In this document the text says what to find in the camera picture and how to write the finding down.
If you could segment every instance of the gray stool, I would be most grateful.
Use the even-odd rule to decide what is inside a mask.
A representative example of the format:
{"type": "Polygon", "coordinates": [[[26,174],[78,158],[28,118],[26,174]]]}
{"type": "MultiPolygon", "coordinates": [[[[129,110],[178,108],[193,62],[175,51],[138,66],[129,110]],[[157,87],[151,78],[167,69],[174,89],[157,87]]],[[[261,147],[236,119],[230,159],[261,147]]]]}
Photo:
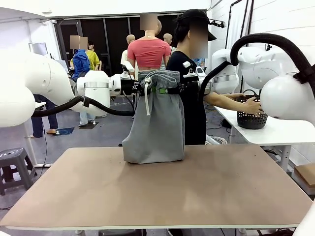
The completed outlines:
{"type": "Polygon", "coordinates": [[[28,190],[33,185],[32,178],[37,175],[28,154],[22,147],[1,151],[0,168],[3,171],[3,175],[0,173],[1,195],[5,195],[5,189],[20,185],[24,185],[25,189],[28,190]],[[16,172],[21,177],[19,181],[15,181],[13,178],[13,174],[16,172]]]}
{"type": "Polygon", "coordinates": [[[99,230],[98,236],[146,236],[146,230],[99,230]]]}

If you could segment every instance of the black cap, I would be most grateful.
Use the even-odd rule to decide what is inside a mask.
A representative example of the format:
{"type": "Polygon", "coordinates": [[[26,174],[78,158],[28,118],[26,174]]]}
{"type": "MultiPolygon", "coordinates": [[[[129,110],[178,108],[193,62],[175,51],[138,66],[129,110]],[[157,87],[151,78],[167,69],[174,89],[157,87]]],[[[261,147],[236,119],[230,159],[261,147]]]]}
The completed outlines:
{"type": "MultiPolygon", "coordinates": [[[[207,16],[207,14],[199,9],[190,9],[183,13],[183,15],[180,16],[178,19],[178,22],[181,22],[180,24],[201,24],[201,25],[210,25],[210,20],[207,16]]],[[[208,41],[212,41],[217,39],[213,34],[211,34],[208,31],[208,41]]]]}

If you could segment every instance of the hand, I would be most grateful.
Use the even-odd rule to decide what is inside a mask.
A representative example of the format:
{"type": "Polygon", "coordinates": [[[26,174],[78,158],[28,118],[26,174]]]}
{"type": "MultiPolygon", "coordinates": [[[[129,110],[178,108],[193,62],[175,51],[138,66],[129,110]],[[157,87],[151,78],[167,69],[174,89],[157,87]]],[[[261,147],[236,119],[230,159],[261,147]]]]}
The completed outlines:
{"type": "Polygon", "coordinates": [[[231,99],[233,99],[234,101],[236,101],[239,97],[245,97],[246,95],[243,93],[232,93],[229,95],[229,97],[231,99]]]}
{"type": "Polygon", "coordinates": [[[253,114],[259,116],[260,114],[264,114],[261,110],[260,102],[254,102],[256,97],[252,97],[245,102],[245,110],[244,112],[248,114],[253,114]]]}

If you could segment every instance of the white drawstring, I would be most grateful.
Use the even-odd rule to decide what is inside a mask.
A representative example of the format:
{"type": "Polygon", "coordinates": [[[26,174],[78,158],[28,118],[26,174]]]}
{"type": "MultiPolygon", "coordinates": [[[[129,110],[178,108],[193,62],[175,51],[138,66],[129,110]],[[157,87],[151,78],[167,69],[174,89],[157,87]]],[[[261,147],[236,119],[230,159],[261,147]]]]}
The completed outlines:
{"type": "Polygon", "coordinates": [[[145,79],[145,85],[144,85],[144,100],[146,104],[146,110],[147,110],[147,116],[150,115],[150,110],[149,110],[149,101],[148,101],[148,86],[151,83],[151,78],[146,78],[145,79]]]}

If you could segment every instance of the gray pants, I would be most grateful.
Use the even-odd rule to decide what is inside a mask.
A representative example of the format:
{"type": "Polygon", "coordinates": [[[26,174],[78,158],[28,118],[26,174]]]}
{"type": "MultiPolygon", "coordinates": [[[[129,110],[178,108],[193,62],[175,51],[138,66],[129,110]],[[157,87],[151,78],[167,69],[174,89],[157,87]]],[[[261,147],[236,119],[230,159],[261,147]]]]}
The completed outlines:
{"type": "MultiPolygon", "coordinates": [[[[74,95],[78,96],[79,93],[78,93],[78,89],[77,89],[77,83],[74,84],[73,89],[74,89],[74,95]]],[[[93,121],[93,120],[95,120],[94,115],[91,115],[91,114],[86,113],[86,112],[80,112],[80,125],[85,125],[85,124],[89,123],[89,121],[93,121]]]]}

